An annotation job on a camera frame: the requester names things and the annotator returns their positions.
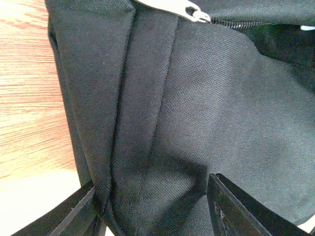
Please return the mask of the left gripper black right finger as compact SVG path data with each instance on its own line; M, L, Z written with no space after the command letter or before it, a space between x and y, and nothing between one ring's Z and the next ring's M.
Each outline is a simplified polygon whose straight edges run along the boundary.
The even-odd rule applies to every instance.
M216 236L309 236L222 174L210 174L207 200Z

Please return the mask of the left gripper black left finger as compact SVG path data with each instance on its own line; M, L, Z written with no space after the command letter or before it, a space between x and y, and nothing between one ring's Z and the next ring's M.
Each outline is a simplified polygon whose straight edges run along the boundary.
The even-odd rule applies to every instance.
M86 183L70 197L14 236L104 236L106 225L99 216L95 189Z

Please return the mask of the black student bag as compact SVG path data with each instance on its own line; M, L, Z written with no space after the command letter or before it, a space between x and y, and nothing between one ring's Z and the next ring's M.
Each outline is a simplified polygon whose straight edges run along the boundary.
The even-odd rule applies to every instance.
M211 236L210 173L299 224L315 212L312 0L48 0L80 180L117 236Z

